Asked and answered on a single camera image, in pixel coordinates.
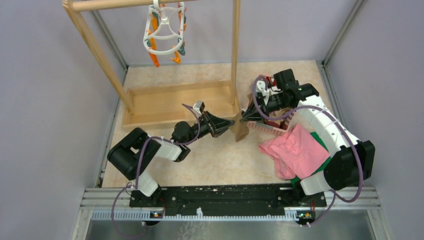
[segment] wooden frame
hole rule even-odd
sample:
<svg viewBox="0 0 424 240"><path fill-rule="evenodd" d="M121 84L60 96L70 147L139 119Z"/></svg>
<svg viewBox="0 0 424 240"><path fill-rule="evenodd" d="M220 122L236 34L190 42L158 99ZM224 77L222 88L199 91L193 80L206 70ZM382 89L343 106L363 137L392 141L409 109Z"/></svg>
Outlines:
<svg viewBox="0 0 424 240"><path fill-rule="evenodd" d="M178 0L159 0L160 4L176 3ZM79 34L81 34L91 53L97 60L104 74L109 79L113 88L119 95L126 112L123 126L128 128L150 127L168 128L179 121L190 121L193 117L186 116L180 109L173 106L174 103L187 104L197 100L203 100L212 112L218 112L219 117L233 117L240 111L239 101L236 94L237 58L239 48L239 25L241 0L233 0L232 21L232 52L231 52L231 76L230 80L207 83L192 83L174 86L159 87L136 87L125 91L120 79L112 68L99 42L85 21L81 12L104 9L127 8L135 6L152 5L153 0L86 0L74 1L63 0L62 5L69 18L72 20ZM194 90L206 94L207 99L198 98L199 94L193 94Z"/></svg>

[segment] black metal plate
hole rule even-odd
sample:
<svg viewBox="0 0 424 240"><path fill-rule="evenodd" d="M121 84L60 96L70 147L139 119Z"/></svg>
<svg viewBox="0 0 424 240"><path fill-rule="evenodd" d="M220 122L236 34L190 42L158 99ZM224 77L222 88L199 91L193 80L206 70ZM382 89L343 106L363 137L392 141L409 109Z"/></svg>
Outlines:
<svg viewBox="0 0 424 240"><path fill-rule="evenodd" d="M163 207L165 203L167 216L193 216L197 208L201 208L204 216L280 216L285 214L284 207L309 206L295 200L292 187L290 183L162 187L161 200L155 203L140 198L139 191L132 191L136 200L131 198L129 206ZM327 205L321 196L324 193L313 197L316 207Z"/></svg>

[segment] gray wall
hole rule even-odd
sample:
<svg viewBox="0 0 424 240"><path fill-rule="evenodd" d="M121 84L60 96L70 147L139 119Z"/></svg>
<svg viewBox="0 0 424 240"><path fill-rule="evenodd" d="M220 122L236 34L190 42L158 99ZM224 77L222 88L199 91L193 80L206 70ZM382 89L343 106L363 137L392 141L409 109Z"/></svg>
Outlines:
<svg viewBox="0 0 424 240"><path fill-rule="evenodd" d="M347 126L375 144L369 183L397 239L422 239L424 1L367 1L329 70Z"/></svg>
<svg viewBox="0 0 424 240"><path fill-rule="evenodd" d="M229 62L233 1L199 0L185 4L186 55L181 57L182 63ZM355 0L242 0L238 59L323 59L354 4ZM153 65L143 46L147 12L148 6L100 11L129 65ZM178 22L177 16L172 20ZM156 43L159 50L176 44L160 48ZM172 63L170 57L173 56L160 56L159 61Z"/></svg>
<svg viewBox="0 0 424 240"><path fill-rule="evenodd" d="M0 43L0 239L69 239L117 96L58 0L1 1Z"/></svg>

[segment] laundry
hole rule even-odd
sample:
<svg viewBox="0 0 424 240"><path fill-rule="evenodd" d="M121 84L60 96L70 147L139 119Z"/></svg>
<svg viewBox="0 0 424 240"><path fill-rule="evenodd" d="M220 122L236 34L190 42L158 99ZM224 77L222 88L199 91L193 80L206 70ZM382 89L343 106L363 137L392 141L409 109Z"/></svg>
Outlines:
<svg viewBox="0 0 424 240"><path fill-rule="evenodd" d="M330 157L300 124L286 134L260 144L259 150L274 160L277 177L281 179L307 178Z"/></svg>

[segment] gray floor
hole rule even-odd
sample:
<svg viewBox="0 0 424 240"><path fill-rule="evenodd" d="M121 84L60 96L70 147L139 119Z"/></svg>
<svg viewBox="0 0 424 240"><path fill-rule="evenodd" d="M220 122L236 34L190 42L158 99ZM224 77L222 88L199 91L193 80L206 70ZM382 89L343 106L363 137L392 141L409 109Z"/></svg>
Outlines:
<svg viewBox="0 0 424 240"><path fill-rule="evenodd" d="M144 231L140 222L117 221L119 230L127 235ZM160 222L148 227L146 234L138 239L149 240L374 240L374 233L366 210L333 210L321 222L311 228L293 227L275 221L252 222ZM109 220L91 221L87 240L120 240Z"/></svg>

